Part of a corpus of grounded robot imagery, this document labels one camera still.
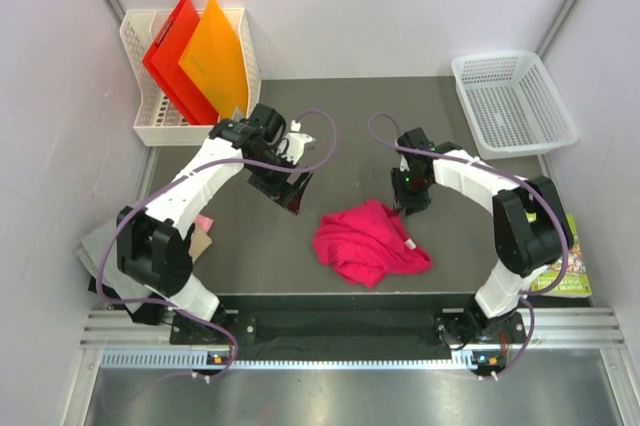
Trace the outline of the pink red t shirt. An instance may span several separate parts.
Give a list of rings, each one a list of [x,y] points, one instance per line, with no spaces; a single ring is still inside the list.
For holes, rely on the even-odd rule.
[[[312,239],[319,262],[346,282],[374,288],[389,275],[432,269],[430,255],[407,233],[394,211],[378,200],[325,215]]]

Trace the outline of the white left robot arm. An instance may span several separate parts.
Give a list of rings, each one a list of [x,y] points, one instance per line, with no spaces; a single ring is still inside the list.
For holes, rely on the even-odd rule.
[[[287,122],[263,104],[247,118],[220,121],[167,191],[140,209],[127,207],[119,213],[118,270],[194,316],[192,330],[203,341],[220,340],[227,328],[225,316],[218,312],[220,300],[193,273],[189,248],[194,221],[243,169],[250,171],[252,186],[298,213],[312,175],[303,172],[294,182],[289,177],[313,141],[300,122]]]

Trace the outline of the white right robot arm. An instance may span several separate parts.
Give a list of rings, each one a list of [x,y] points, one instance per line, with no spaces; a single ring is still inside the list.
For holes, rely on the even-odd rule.
[[[457,347],[490,341],[534,280],[573,246],[557,189],[545,176],[527,180],[499,174],[451,142],[434,144],[420,128],[399,136],[395,145],[401,156],[391,171],[396,213],[410,216],[426,210],[430,187],[439,185],[492,216],[498,261],[462,314],[441,327],[441,338]]]

